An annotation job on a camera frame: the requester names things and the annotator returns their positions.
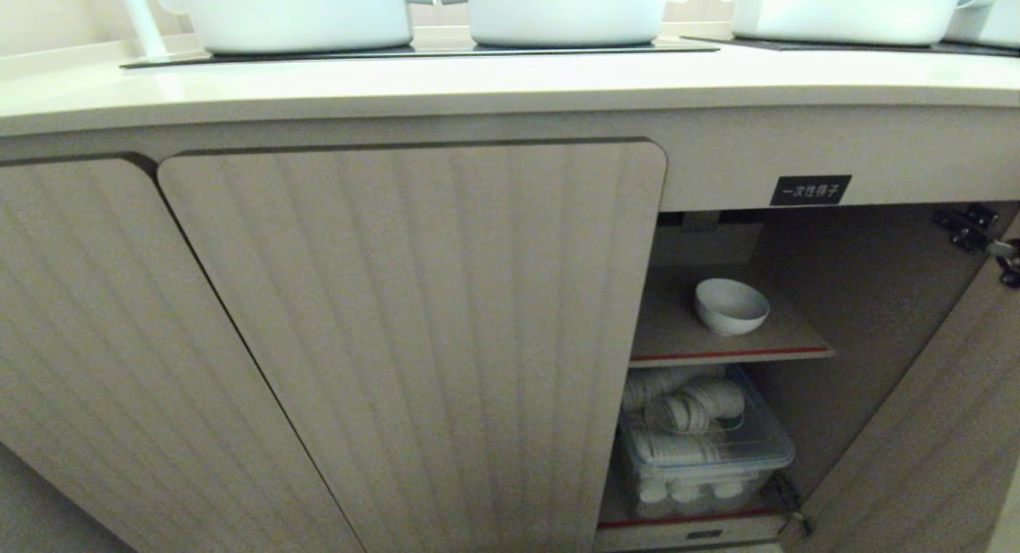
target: white pot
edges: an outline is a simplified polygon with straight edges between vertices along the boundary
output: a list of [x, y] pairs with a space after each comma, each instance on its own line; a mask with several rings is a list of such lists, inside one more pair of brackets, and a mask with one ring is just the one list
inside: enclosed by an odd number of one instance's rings
[[[407, 0], [159, 0], [188, 12], [211, 53], [340, 51], [407, 45]], [[431, 2], [431, 0], [413, 0]]]
[[768, 40], [931, 45], [946, 35], [957, 0], [735, 1], [733, 35]]
[[1020, 0], [959, 0], [946, 38], [1020, 49]]
[[[465, 0], [442, 0], [444, 4]], [[639, 45], [659, 35], [667, 1], [466, 0], [471, 38], [482, 45], [595, 47]]]

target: white countertop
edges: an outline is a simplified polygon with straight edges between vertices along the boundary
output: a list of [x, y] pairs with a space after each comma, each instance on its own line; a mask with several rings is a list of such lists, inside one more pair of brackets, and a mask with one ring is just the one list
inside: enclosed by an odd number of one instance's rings
[[131, 125], [782, 105], [1020, 107], [1020, 59], [775, 52], [305, 60], [124, 71], [128, 46], [0, 58], [0, 137]]

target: metal hinge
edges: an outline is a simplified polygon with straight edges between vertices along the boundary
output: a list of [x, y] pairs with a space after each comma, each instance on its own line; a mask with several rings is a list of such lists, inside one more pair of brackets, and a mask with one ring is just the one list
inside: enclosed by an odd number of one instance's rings
[[781, 535], [790, 524], [797, 523], [805, 538], [815, 533], [815, 522], [801, 511], [801, 492], [789, 477], [776, 471], [769, 477], [768, 493], [771, 494], [786, 515], [786, 524], [779, 530]]
[[1012, 289], [1020, 289], [1020, 239], [1001, 241], [987, 234], [999, 213], [983, 205], [971, 204], [967, 210], [936, 210], [932, 220], [950, 231], [950, 241], [964, 252], [984, 252], [994, 256], [1003, 274], [999, 280]]

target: clear plastic container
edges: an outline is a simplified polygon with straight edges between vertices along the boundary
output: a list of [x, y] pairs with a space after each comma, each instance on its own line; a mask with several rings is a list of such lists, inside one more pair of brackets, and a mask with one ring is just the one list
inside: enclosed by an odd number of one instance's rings
[[[641, 409], [620, 413], [623, 487], [634, 516], [698, 517], [738, 511], [752, 502], [772, 471], [793, 463], [794, 444], [761, 394], [735, 365], [726, 368], [726, 378], [745, 394], [744, 415], [730, 426], [700, 435], [666, 434], [651, 430]], [[669, 451], [653, 457], [649, 436]]]

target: wooden cabinet door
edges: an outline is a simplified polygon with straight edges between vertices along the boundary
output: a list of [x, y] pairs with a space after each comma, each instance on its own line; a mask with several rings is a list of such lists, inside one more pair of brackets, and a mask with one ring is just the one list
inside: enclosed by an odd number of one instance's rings
[[1020, 292], [988, 260], [805, 504], [815, 535], [788, 531], [786, 551], [1020, 550], [1020, 488], [1003, 508], [1020, 454]]
[[649, 143], [175, 157], [159, 182], [365, 549], [590, 551]]
[[143, 553], [361, 551], [142, 168], [0, 168], [0, 248], [24, 461]]

